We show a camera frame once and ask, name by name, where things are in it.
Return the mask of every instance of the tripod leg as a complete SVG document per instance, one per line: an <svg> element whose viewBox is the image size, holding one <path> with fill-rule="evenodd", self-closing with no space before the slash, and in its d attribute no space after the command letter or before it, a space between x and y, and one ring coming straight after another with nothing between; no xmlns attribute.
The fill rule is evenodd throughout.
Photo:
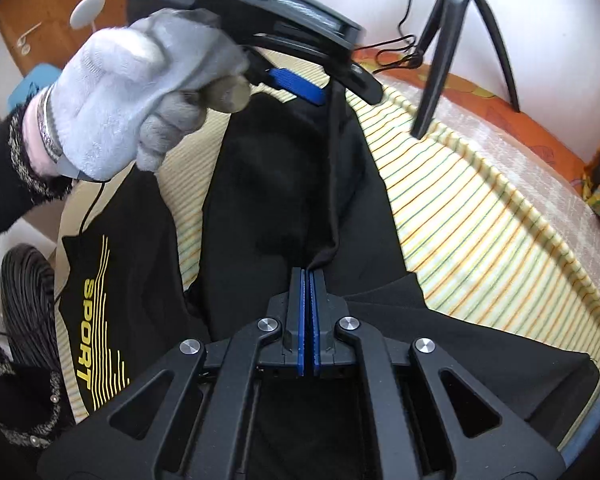
<svg viewBox="0 0 600 480"><path fill-rule="evenodd" d="M442 19L444 2L445 0L436 0L436 2L433 4L433 9L429 15L427 24L422 29L422 34L420 35L420 41L418 42L417 47L418 50L421 51L423 57L424 53L429 48L429 45L431 45L433 38L435 38L438 29L440 28L440 19Z"/></svg>
<svg viewBox="0 0 600 480"><path fill-rule="evenodd" d="M509 56L507 55L507 49L504 46L504 40L498 28L496 17L493 15L491 7L487 3L487 0L475 0L475 4L480 11L484 25L486 25L493 47L496 49L498 59L500 60L500 66L504 73L504 81L507 83L507 90L509 91L509 99L511 100L511 106L517 112L520 111L520 103L518 102L518 92L516 91L516 83L513 81L513 71L511 70L511 64L509 62Z"/></svg>
<svg viewBox="0 0 600 480"><path fill-rule="evenodd" d="M469 0L444 0L442 28L440 29L438 46L433 56L427 84L422 93L422 101L411 129L411 135L416 139L424 137L431 124L433 112L436 110L446 76L449 73L451 62L458 47L458 39L460 38L468 3Z"/></svg>

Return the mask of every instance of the black clamp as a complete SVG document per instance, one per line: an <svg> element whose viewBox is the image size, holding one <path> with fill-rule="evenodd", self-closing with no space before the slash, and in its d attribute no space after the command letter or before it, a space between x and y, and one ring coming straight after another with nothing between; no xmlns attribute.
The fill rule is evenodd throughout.
<svg viewBox="0 0 600 480"><path fill-rule="evenodd" d="M557 450L435 341L385 338L327 293L320 270L293 269L265 317L208 346L183 341L49 447L38 473L241 478L261 384L303 376L361 381L378 479L554 480L564 471Z"/></svg>
<svg viewBox="0 0 600 480"><path fill-rule="evenodd" d="M367 103L382 100L382 85L351 60L362 27L315 0L126 0L126 5L129 23L165 7L210 10L236 43L318 64Z"/></svg>

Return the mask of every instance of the coiled black cable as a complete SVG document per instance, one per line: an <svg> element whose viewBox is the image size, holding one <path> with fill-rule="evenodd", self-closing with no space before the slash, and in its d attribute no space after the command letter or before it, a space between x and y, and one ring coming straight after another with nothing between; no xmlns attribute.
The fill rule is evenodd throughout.
<svg viewBox="0 0 600 480"><path fill-rule="evenodd" d="M380 43L374 43L371 45L365 45L365 46L361 46L359 48L357 48L356 50L363 50L364 48L375 48L377 46L384 46L384 45L388 45L388 44L393 44L393 43L398 43L400 41L403 41L405 43L405 46L400 46L397 48L384 48L380 51L378 51L376 53L375 56L375 61L376 64L378 66L380 66L380 68L374 70L374 74L378 74L380 72L384 72L385 70L390 70L392 68L407 68L407 69L412 69L412 68L416 68L415 66L411 66L410 62L411 61L417 61L417 65L419 66L420 64L422 64L422 56L423 53L418 49L418 44L417 44L417 38L415 34L405 34L404 31L402 30L402 26L404 25L404 22L407 21L407 18L409 17L409 14L411 12L411 4L413 3L413 0L408 0L407 2L407 10L404 13L404 16L402 17L402 19L400 20L400 22L398 22L397 25L397 30L398 30L398 38L395 38L394 40L388 40L388 41L381 41ZM382 61L380 61L380 56L382 56L382 54L384 54L385 52L403 52L404 56L402 56L400 59L396 60L396 61L392 61L389 63L383 63Z"/></svg>
<svg viewBox="0 0 600 480"><path fill-rule="evenodd" d="M19 244L4 255L0 295L13 361L59 372L54 270L39 250Z"/></svg>

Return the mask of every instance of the white knit glove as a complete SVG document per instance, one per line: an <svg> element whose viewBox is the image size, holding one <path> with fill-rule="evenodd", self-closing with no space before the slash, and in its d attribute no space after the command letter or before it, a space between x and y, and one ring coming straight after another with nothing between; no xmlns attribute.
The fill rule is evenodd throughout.
<svg viewBox="0 0 600 480"><path fill-rule="evenodd" d="M94 33L40 99L45 149L67 176L156 171L206 108L236 112L250 88L242 49L206 10L163 9Z"/></svg>

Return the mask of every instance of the wooden door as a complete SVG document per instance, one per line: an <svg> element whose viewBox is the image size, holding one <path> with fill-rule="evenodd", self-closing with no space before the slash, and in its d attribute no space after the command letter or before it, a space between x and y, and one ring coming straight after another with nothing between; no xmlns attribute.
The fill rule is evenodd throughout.
<svg viewBox="0 0 600 480"><path fill-rule="evenodd" d="M69 16L81 0L0 0L0 31L23 75L39 63L63 68L87 40L90 28L73 30ZM98 28L125 25L125 0L106 0L96 19ZM27 36L30 46L23 54L18 38L31 27L41 25Z"/></svg>

